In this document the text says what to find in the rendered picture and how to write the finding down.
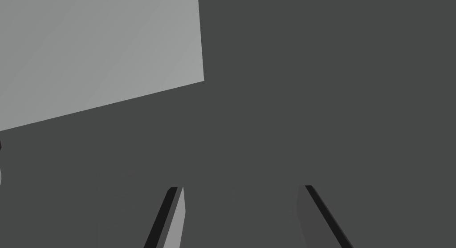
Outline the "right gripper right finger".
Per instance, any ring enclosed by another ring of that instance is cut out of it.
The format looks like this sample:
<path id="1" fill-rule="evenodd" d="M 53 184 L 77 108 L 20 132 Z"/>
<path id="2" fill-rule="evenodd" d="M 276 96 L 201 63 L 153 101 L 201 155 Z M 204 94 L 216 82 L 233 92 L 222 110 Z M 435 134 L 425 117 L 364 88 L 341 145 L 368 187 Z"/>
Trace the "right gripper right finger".
<path id="1" fill-rule="evenodd" d="M 296 211 L 307 248 L 354 248 L 313 186 L 298 187 Z"/>

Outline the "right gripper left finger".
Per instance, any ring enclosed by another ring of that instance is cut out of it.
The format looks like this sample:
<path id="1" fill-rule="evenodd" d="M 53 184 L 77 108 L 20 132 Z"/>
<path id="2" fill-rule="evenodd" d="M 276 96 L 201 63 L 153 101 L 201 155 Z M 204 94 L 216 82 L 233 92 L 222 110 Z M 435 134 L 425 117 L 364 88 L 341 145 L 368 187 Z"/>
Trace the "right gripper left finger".
<path id="1" fill-rule="evenodd" d="M 143 248 L 181 248 L 185 215 L 184 188 L 170 187 Z"/>

